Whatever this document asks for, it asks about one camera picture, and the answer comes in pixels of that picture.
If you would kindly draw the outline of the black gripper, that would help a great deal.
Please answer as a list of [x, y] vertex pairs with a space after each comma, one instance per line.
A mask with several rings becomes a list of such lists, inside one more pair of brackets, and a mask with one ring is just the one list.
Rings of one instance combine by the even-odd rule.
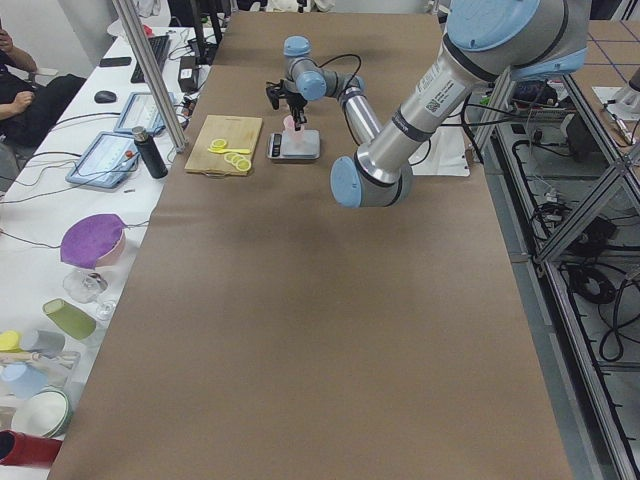
[[287, 92], [285, 99], [292, 115], [294, 130], [300, 131], [301, 124], [307, 123], [307, 117], [304, 112], [307, 100], [301, 94], [293, 92]]

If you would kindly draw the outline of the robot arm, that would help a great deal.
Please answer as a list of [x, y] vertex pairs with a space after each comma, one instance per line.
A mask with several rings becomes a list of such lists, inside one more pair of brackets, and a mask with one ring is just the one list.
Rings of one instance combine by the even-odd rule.
[[517, 80], [565, 75], [587, 53], [588, 1], [453, 1], [437, 59], [386, 124], [373, 114], [356, 75], [321, 68], [310, 41], [284, 42], [283, 87], [306, 101], [338, 100], [358, 149], [337, 159], [330, 184], [344, 207], [387, 207], [411, 190], [410, 157], [481, 83], [510, 71]]

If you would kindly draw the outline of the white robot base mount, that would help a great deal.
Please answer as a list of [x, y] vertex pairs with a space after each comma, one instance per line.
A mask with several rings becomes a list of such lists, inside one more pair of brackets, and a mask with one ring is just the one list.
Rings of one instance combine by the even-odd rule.
[[467, 177], [470, 169], [466, 158], [466, 137], [460, 127], [441, 127], [410, 157], [412, 172], [417, 176]]

